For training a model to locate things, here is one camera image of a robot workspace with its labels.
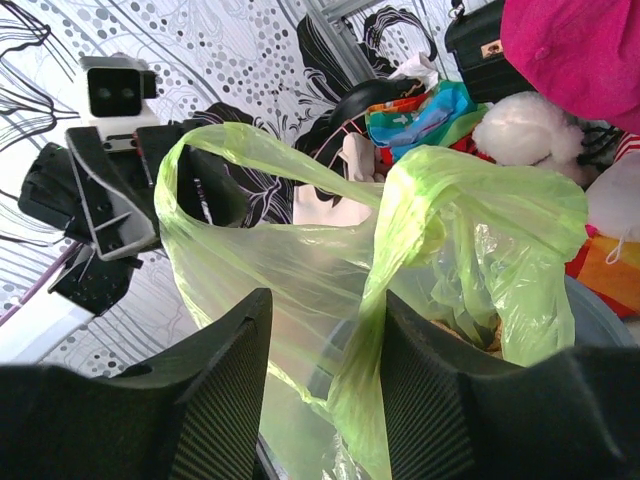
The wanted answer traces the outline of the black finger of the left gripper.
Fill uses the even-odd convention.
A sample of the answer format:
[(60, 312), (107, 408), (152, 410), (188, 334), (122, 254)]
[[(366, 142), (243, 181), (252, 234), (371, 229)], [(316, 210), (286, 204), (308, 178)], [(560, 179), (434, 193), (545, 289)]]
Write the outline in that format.
[[(186, 133), (203, 127), (201, 119), (138, 128), (134, 133), (148, 185), (159, 178), (162, 159)], [(248, 200), (227, 171), (226, 160), (202, 149), (185, 146), (178, 160), (178, 204), (193, 218), (219, 227), (239, 227)]]

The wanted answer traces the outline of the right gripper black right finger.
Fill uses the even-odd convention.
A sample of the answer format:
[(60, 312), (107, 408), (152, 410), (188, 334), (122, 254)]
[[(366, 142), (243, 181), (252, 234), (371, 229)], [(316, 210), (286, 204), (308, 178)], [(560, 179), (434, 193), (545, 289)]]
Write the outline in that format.
[(380, 382), (396, 479), (639, 475), (635, 348), (572, 347), (520, 367), (389, 294)]

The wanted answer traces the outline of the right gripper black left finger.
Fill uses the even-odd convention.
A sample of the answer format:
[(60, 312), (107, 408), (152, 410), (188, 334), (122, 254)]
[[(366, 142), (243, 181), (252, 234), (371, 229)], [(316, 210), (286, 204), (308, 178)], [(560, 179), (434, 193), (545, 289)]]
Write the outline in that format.
[(273, 318), (257, 289), (121, 374), (1, 370), (5, 479), (269, 479), (259, 425)]

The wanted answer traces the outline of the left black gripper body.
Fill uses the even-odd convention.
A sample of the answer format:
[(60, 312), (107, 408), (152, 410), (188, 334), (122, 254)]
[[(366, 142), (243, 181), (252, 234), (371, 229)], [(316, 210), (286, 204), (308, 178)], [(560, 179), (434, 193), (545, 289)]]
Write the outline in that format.
[(165, 127), (139, 127), (105, 139), (94, 126), (65, 132), (90, 241), (104, 261), (160, 247), (154, 188)]

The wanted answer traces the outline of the green plastic trash bag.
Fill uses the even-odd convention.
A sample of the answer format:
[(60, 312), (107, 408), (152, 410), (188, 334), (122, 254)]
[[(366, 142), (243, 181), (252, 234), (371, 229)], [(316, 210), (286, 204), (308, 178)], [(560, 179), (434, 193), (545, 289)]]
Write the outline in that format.
[[(187, 146), (370, 209), (355, 226), (218, 227), (178, 203)], [(500, 326), (503, 358), (569, 347), (565, 266), (586, 241), (581, 187), (440, 146), (406, 153), (383, 183), (354, 182), (243, 123), (185, 134), (161, 162), (155, 209), (176, 285), (200, 327), (268, 288), (273, 328), (260, 431), (292, 479), (391, 475), (379, 364), (385, 298), (473, 341)]]

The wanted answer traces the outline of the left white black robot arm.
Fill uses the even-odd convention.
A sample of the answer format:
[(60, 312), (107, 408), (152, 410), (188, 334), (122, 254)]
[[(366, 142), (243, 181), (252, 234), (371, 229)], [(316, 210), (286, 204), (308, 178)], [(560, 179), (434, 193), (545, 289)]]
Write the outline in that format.
[(154, 207), (160, 164), (201, 124), (171, 122), (107, 139), (94, 127), (76, 127), (67, 131), (65, 146), (41, 150), (18, 206), (79, 244), (50, 292), (97, 316), (124, 297), (142, 265), (139, 254), (161, 246)]

